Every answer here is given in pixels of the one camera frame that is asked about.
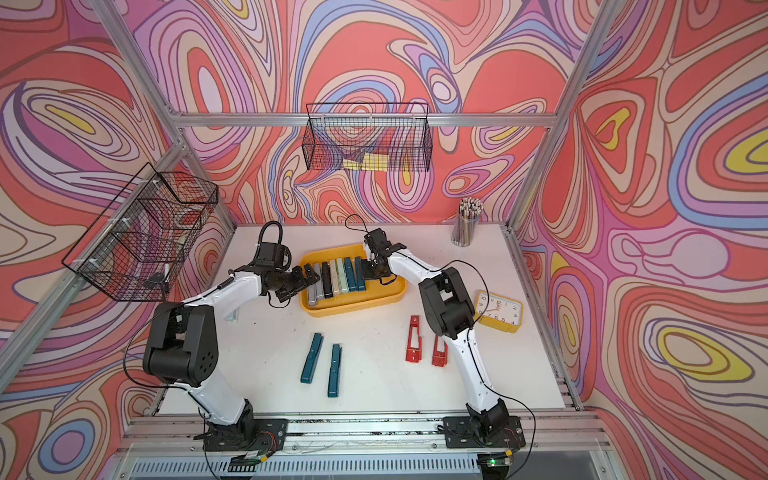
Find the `yellow plastic storage tray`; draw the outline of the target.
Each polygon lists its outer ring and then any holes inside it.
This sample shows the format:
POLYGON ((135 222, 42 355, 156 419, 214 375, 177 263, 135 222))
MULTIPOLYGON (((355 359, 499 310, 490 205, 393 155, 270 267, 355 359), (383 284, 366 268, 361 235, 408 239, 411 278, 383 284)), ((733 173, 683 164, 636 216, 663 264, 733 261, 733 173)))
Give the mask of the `yellow plastic storage tray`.
MULTIPOLYGON (((351 260, 356 257, 365 258, 366 253, 363 245, 358 243, 316 250, 305 254, 298 263, 304 266, 308 263, 330 262, 336 258, 347 257, 350 257, 351 260)), ((319 318, 397 303, 407 291, 407 282, 400 277, 397 279, 390 277, 390 280, 394 280, 394 282, 389 285, 381 285, 378 280, 367 281, 366 290, 363 292, 340 294, 332 299, 321 300, 314 306, 309 305, 307 297, 309 291, 305 290, 299 296, 300 305, 310 316, 319 318)))

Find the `light green pliers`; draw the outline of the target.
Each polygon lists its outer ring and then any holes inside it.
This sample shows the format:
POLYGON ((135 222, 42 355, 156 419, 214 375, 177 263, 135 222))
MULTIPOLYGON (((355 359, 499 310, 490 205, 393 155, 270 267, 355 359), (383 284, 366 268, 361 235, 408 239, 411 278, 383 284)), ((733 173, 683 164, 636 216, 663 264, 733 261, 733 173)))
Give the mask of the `light green pliers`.
POLYGON ((342 294, 348 294, 350 292, 349 284, 346 275, 346 269, 344 260, 342 258, 336 259, 337 278, 339 282, 340 291, 342 294))

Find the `beige pruning pliers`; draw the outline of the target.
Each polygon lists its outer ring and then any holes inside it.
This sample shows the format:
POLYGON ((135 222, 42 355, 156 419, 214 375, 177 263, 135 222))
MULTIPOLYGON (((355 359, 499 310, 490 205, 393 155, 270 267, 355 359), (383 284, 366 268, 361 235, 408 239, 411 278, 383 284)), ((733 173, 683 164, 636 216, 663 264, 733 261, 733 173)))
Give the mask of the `beige pruning pliers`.
POLYGON ((335 259, 329 261, 331 284, 333 289, 333 296, 337 297, 341 294, 341 286, 338 277, 337 263, 335 259))

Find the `black pruning pliers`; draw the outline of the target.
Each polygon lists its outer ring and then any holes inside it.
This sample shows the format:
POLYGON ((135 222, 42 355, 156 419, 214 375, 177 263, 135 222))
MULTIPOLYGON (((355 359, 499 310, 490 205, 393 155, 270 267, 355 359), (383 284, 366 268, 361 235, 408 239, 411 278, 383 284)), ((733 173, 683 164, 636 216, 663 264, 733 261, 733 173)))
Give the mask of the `black pruning pliers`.
POLYGON ((333 283, 331 276, 330 264, 328 262, 321 263, 321 275, 323 282, 323 297, 325 299, 331 299, 334 296, 333 283))

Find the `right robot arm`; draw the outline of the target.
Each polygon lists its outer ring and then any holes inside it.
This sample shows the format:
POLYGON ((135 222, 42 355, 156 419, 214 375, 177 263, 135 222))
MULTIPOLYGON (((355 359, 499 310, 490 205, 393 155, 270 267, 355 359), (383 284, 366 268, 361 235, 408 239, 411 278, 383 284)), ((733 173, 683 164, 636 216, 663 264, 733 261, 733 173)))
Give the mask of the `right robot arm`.
POLYGON ((405 245, 390 242, 381 228, 364 235, 363 248, 364 279, 395 276, 418 288, 427 323, 444 341, 461 374, 471 435, 490 443, 506 428, 509 412, 502 396, 493 390, 480 356, 475 307, 460 272, 452 262, 438 268, 417 258, 405 245))

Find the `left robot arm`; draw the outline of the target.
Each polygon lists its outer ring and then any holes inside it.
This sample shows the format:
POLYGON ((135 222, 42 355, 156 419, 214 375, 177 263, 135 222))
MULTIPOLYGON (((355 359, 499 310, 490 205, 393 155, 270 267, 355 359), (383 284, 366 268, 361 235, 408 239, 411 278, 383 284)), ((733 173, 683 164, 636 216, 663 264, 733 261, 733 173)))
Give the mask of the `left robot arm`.
POLYGON ((217 367, 217 322, 260 297, 274 295, 287 303, 320 280, 311 265, 292 267, 291 261, 285 245, 260 243, 253 260, 230 271, 220 284, 156 307, 143 354, 144 372, 185 391, 209 423, 243 426, 252 415, 250 402, 235 393, 217 367))

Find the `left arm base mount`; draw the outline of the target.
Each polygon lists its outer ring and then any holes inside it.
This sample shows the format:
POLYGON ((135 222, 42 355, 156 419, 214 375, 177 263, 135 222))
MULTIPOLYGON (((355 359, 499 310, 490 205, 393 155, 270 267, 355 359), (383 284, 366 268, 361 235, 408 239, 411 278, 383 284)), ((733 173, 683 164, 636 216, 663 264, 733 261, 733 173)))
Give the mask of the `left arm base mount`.
POLYGON ((282 418, 245 419, 234 425, 205 423, 206 430, 194 437, 205 451, 272 453, 284 447, 288 421, 282 418))

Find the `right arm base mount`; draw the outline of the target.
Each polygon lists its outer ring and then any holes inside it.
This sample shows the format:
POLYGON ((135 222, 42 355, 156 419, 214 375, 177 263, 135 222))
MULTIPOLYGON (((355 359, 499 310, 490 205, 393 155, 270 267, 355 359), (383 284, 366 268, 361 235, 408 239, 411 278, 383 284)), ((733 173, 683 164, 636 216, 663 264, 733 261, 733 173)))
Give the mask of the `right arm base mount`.
POLYGON ((447 416, 437 426, 448 449, 505 449, 516 452, 527 446, 518 416, 508 416, 489 428, 469 416, 447 416))

